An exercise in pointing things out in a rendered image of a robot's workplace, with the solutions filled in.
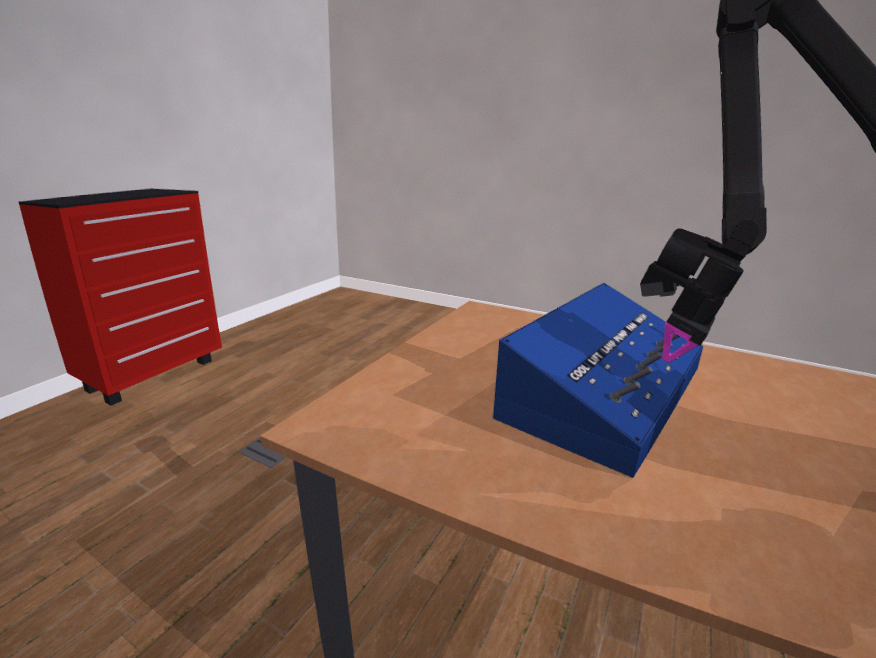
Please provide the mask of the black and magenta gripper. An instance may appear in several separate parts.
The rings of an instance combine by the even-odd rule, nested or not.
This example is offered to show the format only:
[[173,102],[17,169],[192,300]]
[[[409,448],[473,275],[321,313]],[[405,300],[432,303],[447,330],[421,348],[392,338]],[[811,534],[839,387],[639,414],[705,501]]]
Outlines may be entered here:
[[[706,298],[691,321],[675,312],[672,312],[665,323],[662,359],[666,362],[670,363],[686,352],[701,345],[707,337],[715,320],[713,317],[715,317],[726,298],[715,296],[714,299],[711,299],[712,293],[705,291],[704,294],[706,294]],[[670,347],[673,333],[686,339],[687,343],[671,354]]]

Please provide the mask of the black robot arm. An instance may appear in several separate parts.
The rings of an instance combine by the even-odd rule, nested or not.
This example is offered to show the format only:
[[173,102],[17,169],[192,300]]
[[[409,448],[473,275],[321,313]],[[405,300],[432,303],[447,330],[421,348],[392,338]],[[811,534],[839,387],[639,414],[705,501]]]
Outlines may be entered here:
[[[705,291],[712,293],[711,299],[728,297],[744,272],[739,267],[741,261],[766,236],[758,29],[767,23],[821,78],[876,153],[876,66],[818,0],[720,0],[716,33],[722,106],[723,244],[676,229],[640,283],[643,297],[673,296],[677,286],[683,287],[671,311],[690,321],[706,298]],[[695,275],[705,256],[708,260],[697,279],[688,278]],[[703,288],[701,292],[694,283]]]

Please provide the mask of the blue switch panel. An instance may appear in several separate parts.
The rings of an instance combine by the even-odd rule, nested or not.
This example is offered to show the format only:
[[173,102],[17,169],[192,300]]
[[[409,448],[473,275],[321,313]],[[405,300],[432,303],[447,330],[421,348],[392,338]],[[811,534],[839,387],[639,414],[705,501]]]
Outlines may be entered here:
[[663,360],[665,323],[602,283],[501,338],[493,419],[634,478],[703,350]]

